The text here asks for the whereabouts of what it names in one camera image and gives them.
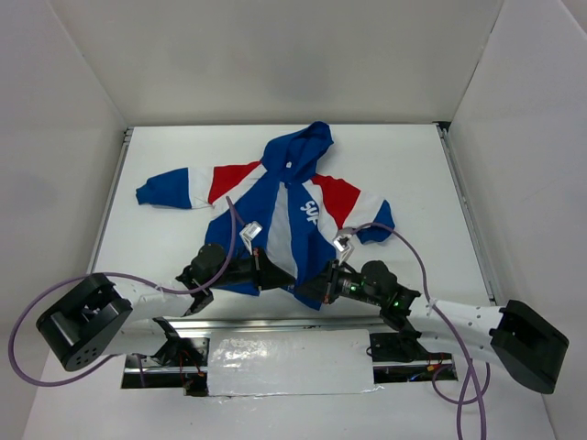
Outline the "blue red white hooded jacket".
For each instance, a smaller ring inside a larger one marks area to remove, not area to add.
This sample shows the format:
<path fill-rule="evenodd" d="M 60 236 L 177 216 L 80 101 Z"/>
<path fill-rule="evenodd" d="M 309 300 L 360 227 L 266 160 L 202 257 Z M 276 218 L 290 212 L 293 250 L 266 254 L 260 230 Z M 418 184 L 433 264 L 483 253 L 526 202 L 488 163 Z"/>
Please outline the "blue red white hooded jacket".
<path fill-rule="evenodd" d="M 381 243 L 395 227 L 392 209 L 377 194 L 317 172 L 333 144 L 320 121 L 271 140 L 261 158 L 248 164 L 187 167 L 152 176 L 137 188 L 139 204 L 176 209 L 211 208 L 205 243 L 244 252 L 232 239 L 229 206 L 245 223 L 256 222 L 253 239 L 270 261 L 301 285 L 335 258 L 333 240 L 342 229 L 359 228 L 362 244 Z"/>

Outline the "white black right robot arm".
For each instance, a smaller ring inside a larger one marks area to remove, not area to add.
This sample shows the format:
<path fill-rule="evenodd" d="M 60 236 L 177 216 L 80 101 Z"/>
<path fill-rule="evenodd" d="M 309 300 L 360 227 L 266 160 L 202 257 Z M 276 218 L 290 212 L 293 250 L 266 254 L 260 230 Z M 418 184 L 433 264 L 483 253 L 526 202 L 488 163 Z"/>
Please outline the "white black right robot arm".
<path fill-rule="evenodd" d="M 392 332 L 371 337 L 369 352 L 377 362 L 467 353 L 505 369 L 532 391 L 551 394 L 569 347 L 561 331 L 523 302 L 472 306 L 427 300 L 400 284 L 379 260 L 365 263 L 360 271 L 332 261 L 295 293 L 315 303 L 331 304 L 343 297 L 378 307 Z"/>

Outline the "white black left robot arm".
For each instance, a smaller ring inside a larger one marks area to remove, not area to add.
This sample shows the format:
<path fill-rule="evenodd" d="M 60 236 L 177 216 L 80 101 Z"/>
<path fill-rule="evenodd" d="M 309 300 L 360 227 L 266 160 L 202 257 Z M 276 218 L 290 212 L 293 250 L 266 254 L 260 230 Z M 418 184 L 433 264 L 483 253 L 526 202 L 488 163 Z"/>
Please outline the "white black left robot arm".
<path fill-rule="evenodd" d="M 294 277 L 253 248 L 245 257 L 218 244 L 200 248 L 176 278 L 186 289 L 177 291 L 123 273 L 93 273 L 43 312 L 36 327 L 67 371 L 77 371 L 105 353 L 125 322 L 163 321 L 204 310 L 214 288 L 247 285 L 255 294 L 294 285 Z"/>

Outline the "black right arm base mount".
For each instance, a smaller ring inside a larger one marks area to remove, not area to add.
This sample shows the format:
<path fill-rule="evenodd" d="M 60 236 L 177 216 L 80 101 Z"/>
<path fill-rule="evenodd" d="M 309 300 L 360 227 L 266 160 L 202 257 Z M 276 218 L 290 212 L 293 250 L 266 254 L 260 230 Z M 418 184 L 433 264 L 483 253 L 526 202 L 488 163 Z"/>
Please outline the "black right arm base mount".
<path fill-rule="evenodd" d="M 367 321 L 367 329 L 370 343 L 365 352 L 376 384 L 457 379 L 451 354 L 428 352 L 414 339 L 374 319 Z"/>

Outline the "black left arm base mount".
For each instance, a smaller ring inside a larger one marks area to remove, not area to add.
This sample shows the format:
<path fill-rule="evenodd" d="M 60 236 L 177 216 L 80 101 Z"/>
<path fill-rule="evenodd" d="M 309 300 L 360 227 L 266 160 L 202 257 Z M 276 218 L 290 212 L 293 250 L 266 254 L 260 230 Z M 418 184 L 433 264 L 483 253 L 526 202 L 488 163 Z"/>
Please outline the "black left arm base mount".
<path fill-rule="evenodd" d="M 165 319 L 154 324 L 165 339 L 156 345 L 152 355 L 131 354 L 125 361 L 121 388 L 123 390 L 182 390 L 185 396 L 208 395 L 207 365 L 210 338 L 182 337 Z"/>

